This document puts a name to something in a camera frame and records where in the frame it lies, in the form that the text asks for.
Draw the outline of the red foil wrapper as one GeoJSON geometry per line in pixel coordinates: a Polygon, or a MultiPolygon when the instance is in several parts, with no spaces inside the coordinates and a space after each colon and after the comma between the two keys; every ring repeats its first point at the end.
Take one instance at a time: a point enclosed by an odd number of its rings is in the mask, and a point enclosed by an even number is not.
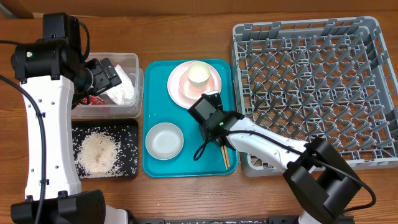
{"type": "Polygon", "coordinates": [[[90,95],[89,98],[84,98],[80,102],[81,105],[106,105],[106,102],[98,96],[90,95]]]}

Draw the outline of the white paper napkin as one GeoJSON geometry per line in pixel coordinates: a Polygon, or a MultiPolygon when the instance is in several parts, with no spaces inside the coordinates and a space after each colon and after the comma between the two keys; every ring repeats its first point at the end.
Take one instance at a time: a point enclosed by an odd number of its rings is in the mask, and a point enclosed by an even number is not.
{"type": "Polygon", "coordinates": [[[105,95],[117,105],[128,105],[135,100],[135,90],[131,79],[126,75],[120,65],[116,65],[115,70],[121,79],[121,84],[105,91],[105,95]]]}

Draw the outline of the wooden chopstick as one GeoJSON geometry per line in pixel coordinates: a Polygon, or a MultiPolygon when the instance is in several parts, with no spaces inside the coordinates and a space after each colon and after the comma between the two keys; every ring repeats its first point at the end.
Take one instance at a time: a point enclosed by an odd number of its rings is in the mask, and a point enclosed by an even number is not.
{"type": "Polygon", "coordinates": [[[225,151],[225,147],[224,146],[221,146],[221,153],[222,153],[222,156],[223,156],[224,166],[228,170],[229,166],[228,166],[228,160],[226,158],[226,151],[225,151]]]}
{"type": "Polygon", "coordinates": [[[228,155],[228,148],[224,146],[224,158],[225,158],[225,164],[227,169],[230,168],[230,163],[229,163],[229,155],[228,155]]]}

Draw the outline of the grey bowl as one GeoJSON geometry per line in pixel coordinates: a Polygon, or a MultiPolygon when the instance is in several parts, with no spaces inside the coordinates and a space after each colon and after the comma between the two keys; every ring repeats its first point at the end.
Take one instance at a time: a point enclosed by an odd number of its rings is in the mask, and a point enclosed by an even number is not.
{"type": "Polygon", "coordinates": [[[184,145],[184,136],[175,124],[159,123],[148,131],[145,145],[153,158],[165,161],[180,153],[184,145]]]}

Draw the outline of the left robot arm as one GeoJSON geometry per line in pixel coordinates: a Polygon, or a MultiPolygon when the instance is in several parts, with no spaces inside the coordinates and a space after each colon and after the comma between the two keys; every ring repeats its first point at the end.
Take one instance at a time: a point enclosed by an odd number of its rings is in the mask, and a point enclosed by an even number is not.
{"type": "Polygon", "coordinates": [[[129,210],[84,192],[75,167],[71,113],[82,101],[121,83],[109,59],[89,59],[84,23],[63,12],[43,17],[43,37],[17,44],[13,87],[24,97],[29,136],[25,200],[11,206],[15,223],[134,223],[129,210]]]}

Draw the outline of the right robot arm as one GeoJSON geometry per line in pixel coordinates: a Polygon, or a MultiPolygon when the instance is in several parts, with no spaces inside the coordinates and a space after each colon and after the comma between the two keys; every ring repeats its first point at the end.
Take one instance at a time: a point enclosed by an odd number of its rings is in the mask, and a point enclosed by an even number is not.
{"type": "Polygon", "coordinates": [[[338,223],[343,214],[370,208],[376,194],[323,138],[289,139],[255,124],[237,111],[225,111],[220,94],[203,94],[188,113],[200,125],[204,143],[245,152],[279,169],[303,208],[297,223],[338,223]]]}

